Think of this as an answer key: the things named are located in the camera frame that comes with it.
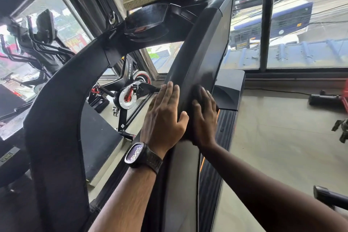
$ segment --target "orange accent stripe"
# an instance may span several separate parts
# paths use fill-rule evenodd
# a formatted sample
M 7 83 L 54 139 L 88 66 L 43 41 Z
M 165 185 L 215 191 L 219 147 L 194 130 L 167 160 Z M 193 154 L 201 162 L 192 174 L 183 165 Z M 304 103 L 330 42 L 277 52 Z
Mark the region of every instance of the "orange accent stripe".
M 204 161 L 205 161 L 205 157 L 203 157 L 203 160 L 202 160 L 202 164 L 200 165 L 200 169 L 199 169 L 199 172 L 202 171 L 202 168 L 203 168 L 203 164 L 204 164 Z
M 219 109 L 219 111 L 218 111 L 218 113 L 217 113 L 216 119 L 218 119 L 218 118 L 219 118 L 219 114 L 220 114 L 220 109 Z M 200 165 L 199 172 L 201 172 L 201 171 L 202 171 L 204 161 L 205 161 L 205 157 L 203 157 L 202 164 Z

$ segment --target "spin bike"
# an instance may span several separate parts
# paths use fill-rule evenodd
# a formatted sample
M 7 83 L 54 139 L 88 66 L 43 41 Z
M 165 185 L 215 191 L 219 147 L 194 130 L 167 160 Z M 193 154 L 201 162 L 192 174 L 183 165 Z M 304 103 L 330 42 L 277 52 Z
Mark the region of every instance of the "spin bike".
M 114 103 L 113 115 L 119 117 L 116 130 L 123 137 L 133 140 L 134 135 L 125 131 L 128 127 L 127 112 L 136 105 L 138 99 L 146 99 L 150 94 L 158 92 L 158 89 L 151 85 L 147 72 L 135 69 L 136 61 L 130 55 L 122 57 L 121 61 L 120 77 L 104 85 L 96 83 L 89 93 L 88 103 L 94 107 L 102 99 L 111 96 Z

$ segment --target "hand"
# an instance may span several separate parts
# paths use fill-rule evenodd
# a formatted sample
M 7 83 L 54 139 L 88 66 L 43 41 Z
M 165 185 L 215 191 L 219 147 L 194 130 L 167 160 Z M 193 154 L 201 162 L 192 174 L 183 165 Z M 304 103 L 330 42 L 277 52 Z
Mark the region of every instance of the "hand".
M 204 113 L 197 100 L 193 101 L 194 106 L 194 133 L 198 141 L 197 146 L 202 151 L 217 145 L 215 142 L 216 128 L 218 126 L 218 114 L 216 112 L 216 102 L 209 91 L 201 88 L 202 99 L 204 101 Z
M 177 122 L 179 94 L 179 86 L 173 87 L 173 82 L 162 85 L 150 103 L 141 130 L 140 141 L 145 142 L 162 159 L 184 135 L 189 121 L 187 113 L 182 111 Z

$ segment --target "watch face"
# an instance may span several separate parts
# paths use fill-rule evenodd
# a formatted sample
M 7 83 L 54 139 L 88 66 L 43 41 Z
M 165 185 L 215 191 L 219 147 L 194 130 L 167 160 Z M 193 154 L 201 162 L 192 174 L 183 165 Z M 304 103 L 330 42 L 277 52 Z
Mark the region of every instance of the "watch face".
M 143 150 L 144 145 L 141 143 L 135 144 L 128 152 L 126 160 L 129 163 L 133 163 L 138 157 L 141 151 Z

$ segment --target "bus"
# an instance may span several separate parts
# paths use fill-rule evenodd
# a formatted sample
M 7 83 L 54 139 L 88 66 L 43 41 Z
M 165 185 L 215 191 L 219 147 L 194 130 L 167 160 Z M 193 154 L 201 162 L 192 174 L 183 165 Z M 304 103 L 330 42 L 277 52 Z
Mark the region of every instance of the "bus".
M 284 0 L 274 4 L 270 41 L 288 34 L 302 34 L 308 29 L 313 2 Z M 229 46 L 253 48 L 261 39 L 262 6 L 241 11 L 231 20 Z

